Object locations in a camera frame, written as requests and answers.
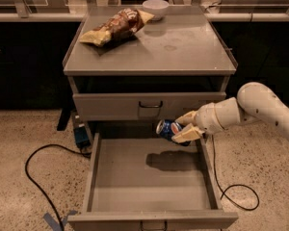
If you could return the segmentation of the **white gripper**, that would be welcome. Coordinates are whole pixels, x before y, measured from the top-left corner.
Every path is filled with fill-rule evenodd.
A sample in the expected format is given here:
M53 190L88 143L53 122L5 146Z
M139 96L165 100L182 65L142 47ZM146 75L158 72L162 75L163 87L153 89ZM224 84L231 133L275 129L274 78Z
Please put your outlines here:
M177 143L198 140L204 132L212 135L223 130L223 127L218 121L214 103L206 104L197 111L190 111L175 121L181 125L187 125L184 128L180 128L180 126L175 123L171 125L171 130L173 131L171 139Z

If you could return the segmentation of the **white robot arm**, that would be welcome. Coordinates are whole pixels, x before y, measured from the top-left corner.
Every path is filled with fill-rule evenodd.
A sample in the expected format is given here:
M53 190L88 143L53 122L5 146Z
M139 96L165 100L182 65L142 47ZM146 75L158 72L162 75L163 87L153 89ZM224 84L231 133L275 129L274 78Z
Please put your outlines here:
M271 124L289 141L289 108L267 86L249 82L240 87L237 97L203 105L179 117L176 122L184 128L171 139L177 143L193 141L257 120Z

